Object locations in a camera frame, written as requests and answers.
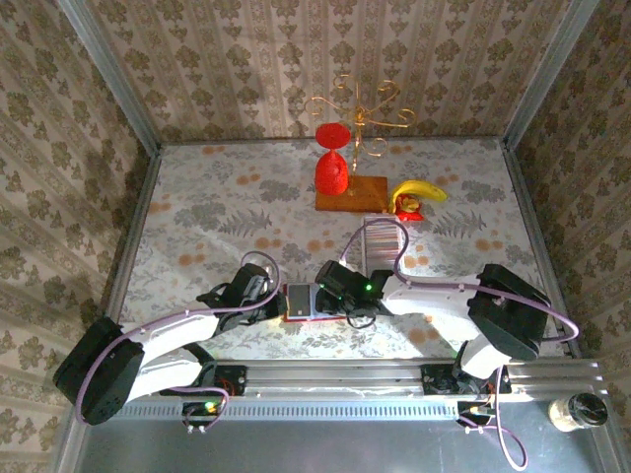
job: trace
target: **wooden base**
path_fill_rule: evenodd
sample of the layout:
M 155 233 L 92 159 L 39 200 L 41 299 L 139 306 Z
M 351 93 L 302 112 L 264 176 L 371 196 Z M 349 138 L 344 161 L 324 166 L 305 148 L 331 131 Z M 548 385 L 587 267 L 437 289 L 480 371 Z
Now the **wooden base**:
M 356 175 L 343 194 L 324 195 L 316 192 L 315 209 L 333 212 L 385 213 L 387 212 L 387 177 Z

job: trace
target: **purple cable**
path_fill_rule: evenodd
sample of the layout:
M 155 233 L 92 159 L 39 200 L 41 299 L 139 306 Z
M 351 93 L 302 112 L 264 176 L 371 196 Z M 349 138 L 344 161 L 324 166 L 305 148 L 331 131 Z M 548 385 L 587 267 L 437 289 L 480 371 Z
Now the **purple cable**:
M 344 250 L 342 251 L 342 255 L 340 257 L 340 261 L 346 261 L 346 254 L 348 253 L 348 250 L 351 246 L 351 243 L 359 236 L 359 234 L 361 233 L 361 231 L 363 229 L 365 229 L 366 227 L 369 227 L 371 225 L 375 225 L 378 223 L 384 223 L 384 224 L 390 224 L 390 225 L 396 225 L 397 227 L 399 227 L 402 231 L 403 231 L 403 248 L 401 249 L 401 251 L 396 255 L 396 258 L 394 258 L 394 275 L 399 279 L 399 281 L 407 284 L 407 285 L 411 285 L 412 287 L 415 288 L 425 288 L 425 289 L 438 289 L 438 290 L 445 290 L 445 291 L 479 291 L 481 293 L 486 293 L 486 294 L 490 294 L 491 296 L 495 296 L 498 298 L 504 298 L 504 299 L 508 299 L 510 301 L 515 301 L 517 303 L 520 304 L 525 304 L 525 305 L 529 305 L 532 308 L 536 308 L 537 310 L 541 310 L 542 312 L 546 312 L 547 314 L 553 316 L 554 318 L 556 318 L 557 320 L 559 320 L 561 323 L 563 323 L 566 327 L 568 327 L 572 333 L 569 335 L 560 335 L 558 337 L 549 337 L 549 338 L 544 338 L 543 340 L 541 340 L 542 342 L 568 342 L 570 340 L 575 339 L 576 337 L 579 336 L 579 327 L 577 326 L 576 323 L 574 323 L 572 320 L 570 320 L 567 316 L 562 315 L 561 313 L 557 312 L 556 310 L 552 309 L 551 307 L 549 307 L 546 304 L 542 304 L 542 303 L 538 303 L 537 301 L 532 301 L 528 298 L 524 298 L 522 296 L 518 296 L 516 294 L 511 294 L 511 293 L 507 293 L 505 291 L 499 291 L 497 289 L 492 289 L 492 288 L 485 288 L 483 286 L 478 286 L 475 284 L 461 284 L 461 283 L 419 283 L 419 282 L 412 282 L 409 281 L 408 279 L 405 278 L 405 276 L 403 276 L 399 270 L 399 263 L 401 261 L 401 258 L 403 257 L 403 255 L 405 254 L 405 251 L 407 251 L 407 247 L 410 243 L 410 235 L 407 231 L 407 228 L 404 227 L 401 222 L 398 221 L 394 221 L 391 219 L 374 219 L 370 222 L 367 222 L 366 224 L 362 225 L 352 236 L 351 238 L 348 240 L 348 243 L 346 244 L 346 247 L 344 247 Z
M 280 268 L 278 267 L 278 263 L 276 263 L 276 261 L 271 256 L 261 251 L 248 252 L 244 255 L 244 259 L 246 256 L 250 254 L 259 254 L 269 259 L 269 261 L 272 263 L 272 266 L 274 267 L 274 270 L 276 271 L 276 275 L 278 278 L 276 281 L 276 286 L 274 287 L 272 292 L 269 294 L 269 296 L 267 296 L 265 299 L 263 299 L 259 303 L 246 305 L 243 307 L 222 308 L 221 309 L 222 313 L 241 312 L 241 311 L 253 310 L 255 308 L 262 307 L 266 305 L 267 303 L 269 303 L 274 298 L 274 296 L 276 296 L 276 293 L 278 293 L 278 290 L 280 289 L 281 277 L 280 277 Z M 123 333 L 118 338 L 115 338 L 97 356 L 97 358 L 95 359 L 95 362 L 92 363 L 92 366 L 88 370 L 88 373 L 86 374 L 86 377 L 84 378 L 83 383 L 81 384 L 81 387 L 79 388 L 79 392 L 77 393 L 77 400 L 75 401 L 75 417 L 77 418 L 77 421 L 79 421 L 81 424 L 87 424 L 85 419 L 83 418 L 83 415 L 81 414 L 81 408 L 83 406 L 83 398 L 86 395 L 86 391 L 88 390 L 88 386 L 90 385 L 90 382 L 92 381 L 92 378 L 94 377 L 95 372 L 97 372 L 97 369 L 99 368 L 99 366 L 101 365 L 105 357 L 109 354 L 109 352 L 111 352 L 119 343 L 123 342 L 124 340 L 127 340 L 128 338 L 133 337 L 134 335 L 142 332 L 143 330 L 153 330 L 154 328 L 158 328 L 167 322 L 174 322 L 174 321 L 182 320 L 182 319 L 189 318 L 195 315 L 213 315 L 214 313 L 215 311 L 211 308 L 201 308 L 198 310 L 185 310 L 184 312 L 172 313 L 170 315 L 166 315 L 162 318 L 159 318 L 158 320 L 154 320 L 152 322 L 148 322 L 144 325 L 136 327 L 133 330 L 128 331 L 127 333 Z
M 224 412 L 226 412 L 226 409 L 228 409 L 228 403 L 230 402 L 230 395 L 228 394 L 228 391 L 226 391 L 226 389 L 222 389 L 221 387 L 215 387 L 215 386 L 207 386 L 207 387 L 172 387 L 171 391 L 176 391 L 176 392 L 217 392 L 219 394 L 221 394 L 223 396 L 223 398 L 225 399 L 226 403 L 224 404 L 224 407 L 221 408 L 221 411 L 219 411 L 217 413 L 217 415 L 215 416 L 215 419 L 213 419 L 213 421 L 208 424 L 208 426 L 205 428 L 206 432 L 208 432 L 210 429 L 212 429 L 213 427 L 215 427 L 215 424 L 217 424 L 217 421 L 219 421 L 219 418 L 224 414 Z M 190 415 L 192 414 L 194 409 L 189 409 L 188 411 L 186 411 L 186 414 L 184 416 L 184 422 L 186 423 L 186 426 L 188 427 L 188 421 L 190 418 Z

